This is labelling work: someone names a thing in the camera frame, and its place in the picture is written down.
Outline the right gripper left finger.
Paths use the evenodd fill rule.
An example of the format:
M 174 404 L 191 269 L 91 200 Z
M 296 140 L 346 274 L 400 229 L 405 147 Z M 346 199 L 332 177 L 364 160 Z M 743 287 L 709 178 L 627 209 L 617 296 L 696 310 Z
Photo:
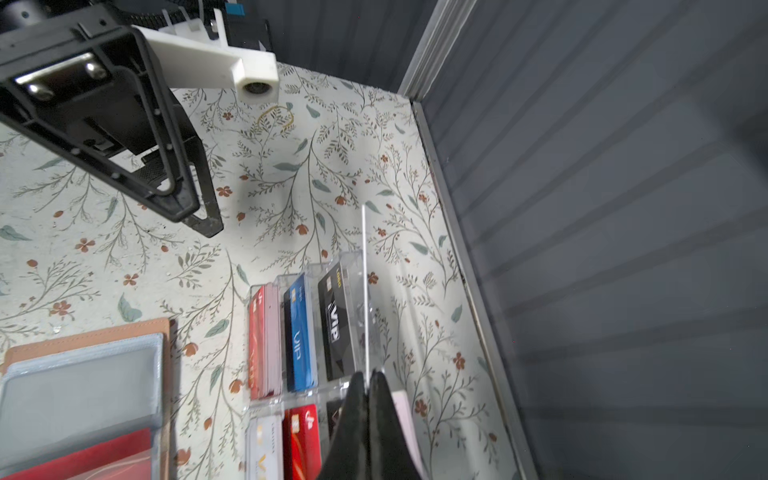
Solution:
M 318 479 L 369 478 L 368 396 L 362 372 L 352 379 L 344 399 L 330 451 Z

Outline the pink leather card wallet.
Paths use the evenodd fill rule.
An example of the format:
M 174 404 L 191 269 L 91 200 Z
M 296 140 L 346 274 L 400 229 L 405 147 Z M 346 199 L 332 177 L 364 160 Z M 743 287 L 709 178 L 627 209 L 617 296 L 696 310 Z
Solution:
M 10 348 L 1 364 L 1 475 L 149 429 L 170 476 L 170 322 L 139 321 Z

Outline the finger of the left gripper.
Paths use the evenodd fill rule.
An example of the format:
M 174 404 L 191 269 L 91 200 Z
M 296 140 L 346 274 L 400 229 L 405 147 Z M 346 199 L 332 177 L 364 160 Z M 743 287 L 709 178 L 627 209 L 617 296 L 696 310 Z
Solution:
M 150 210 L 212 238 L 223 231 L 224 225 L 204 145 L 193 134 L 184 139 L 183 147 L 185 160 L 182 166 L 189 171 L 188 179 L 174 177 L 163 164 L 159 148 L 141 157 L 143 165 L 134 176 L 146 184 L 148 190 L 156 190 L 156 193 L 142 195 L 144 205 Z

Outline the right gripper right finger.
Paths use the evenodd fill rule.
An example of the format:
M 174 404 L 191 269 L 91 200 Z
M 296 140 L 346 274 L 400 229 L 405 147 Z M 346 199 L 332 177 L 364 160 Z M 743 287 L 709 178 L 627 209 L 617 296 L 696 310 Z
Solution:
M 374 371 L 368 392 L 369 473 L 373 480 L 420 479 L 385 375 Z

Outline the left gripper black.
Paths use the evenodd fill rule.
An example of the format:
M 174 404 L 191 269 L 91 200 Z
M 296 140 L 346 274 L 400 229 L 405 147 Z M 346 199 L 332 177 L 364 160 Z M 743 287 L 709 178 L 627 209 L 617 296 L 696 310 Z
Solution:
M 159 66 L 173 37 L 113 1 L 1 3 L 1 121 L 172 222 L 199 208 Z

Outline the dark black card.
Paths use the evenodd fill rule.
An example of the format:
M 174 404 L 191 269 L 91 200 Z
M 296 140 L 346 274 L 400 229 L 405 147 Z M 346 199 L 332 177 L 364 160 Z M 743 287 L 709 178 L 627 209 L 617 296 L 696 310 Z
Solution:
M 330 400 L 326 405 L 329 438 L 333 439 L 334 432 L 339 424 L 343 399 Z

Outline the clear acrylic card display stand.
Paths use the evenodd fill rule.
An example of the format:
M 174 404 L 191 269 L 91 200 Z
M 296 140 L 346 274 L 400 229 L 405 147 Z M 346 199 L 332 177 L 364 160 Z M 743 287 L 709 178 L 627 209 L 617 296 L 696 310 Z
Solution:
M 323 346 L 323 331 L 319 307 L 318 283 L 320 279 L 337 263 L 341 264 L 344 292 L 347 301 L 350 329 L 352 335 L 352 347 L 354 352 L 354 372 L 341 379 L 329 381 L 326 377 L 325 356 Z M 312 317 L 314 322 L 314 338 L 317 355 L 318 384 L 316 387 L 303 391 L 291 392 L 287 385 L 287 356 L 285 344 L 285 317 L 283 313 L 283 293 L 290 283 L 300 274 L 305 273 L 310 289 L 312 302 Z M 245 430 L 245 475 L 246 475 L 246 431 L 252 419 L 279 415 L 283 420 L 287 410 L 315 405 L 320 421 L 320 443 L 322 452 L 322 466 L 330 451 L 332 439 L 329 438 L 326 405 L 330 400 L 345 399 L 352 376 L 362 372 L 365 379 L 367 396 L 372 373 L 380 371 L 385 375 L 384 355 L 381 346 L 383 325 L 373 311 L 371 295 L 366 284 L 369 273 L 365 255 L 360 251 L 344 252 L 325 263 L 317 263 L 306 266 L 303 270 L 294 274 L 278 276 L 273 281 L 278 288 L 280 302 L 280 324 L 282 339 L 282 393 L 263 400 L 253 401 L 250 398 L 248 406 L 248 423 Z M 248 321 L 247 305 L 250 299 L 250 291 L 246 300 L 247 323 L 247 373 L 248 373 Z

